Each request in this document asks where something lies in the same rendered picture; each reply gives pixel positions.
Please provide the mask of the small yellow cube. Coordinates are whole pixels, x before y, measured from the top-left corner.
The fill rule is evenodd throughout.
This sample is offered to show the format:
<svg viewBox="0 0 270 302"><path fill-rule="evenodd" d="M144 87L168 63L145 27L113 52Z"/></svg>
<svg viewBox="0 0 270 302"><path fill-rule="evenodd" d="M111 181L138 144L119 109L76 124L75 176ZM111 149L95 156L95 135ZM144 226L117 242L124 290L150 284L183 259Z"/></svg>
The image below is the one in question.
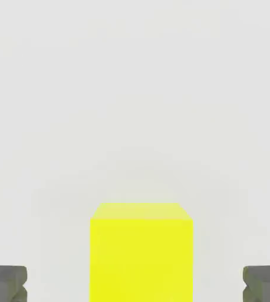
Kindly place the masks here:
<svg viewBox="0 0 270 302"><path fill-rule="evenodd" d="M89 302L193 302L193 220L178 203L101 203Z"/></svg>

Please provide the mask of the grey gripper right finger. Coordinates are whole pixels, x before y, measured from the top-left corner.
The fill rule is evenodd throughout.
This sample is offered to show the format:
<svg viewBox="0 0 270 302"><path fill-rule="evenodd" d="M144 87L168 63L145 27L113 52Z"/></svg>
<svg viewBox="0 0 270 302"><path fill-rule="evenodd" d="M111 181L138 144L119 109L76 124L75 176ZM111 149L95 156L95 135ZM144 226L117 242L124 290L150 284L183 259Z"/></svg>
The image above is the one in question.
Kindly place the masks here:
<svg viewBox="0 0 270 302"><path fill-rule="evenodd" d="M243 268L243 302L270 302L270 265Z"/></svg>

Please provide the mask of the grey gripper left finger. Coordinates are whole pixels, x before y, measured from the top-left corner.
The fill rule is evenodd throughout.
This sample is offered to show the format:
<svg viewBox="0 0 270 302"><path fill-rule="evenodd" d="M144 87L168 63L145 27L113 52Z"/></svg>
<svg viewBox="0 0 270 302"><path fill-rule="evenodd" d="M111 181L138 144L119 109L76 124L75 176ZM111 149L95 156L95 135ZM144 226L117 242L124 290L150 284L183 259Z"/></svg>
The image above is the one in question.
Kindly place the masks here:
<svg viewBox="0 0 270 302"><path fill-rule="evenodd" d="M0 265L0 302L27 302L27 268L19 265Z"/></svg>

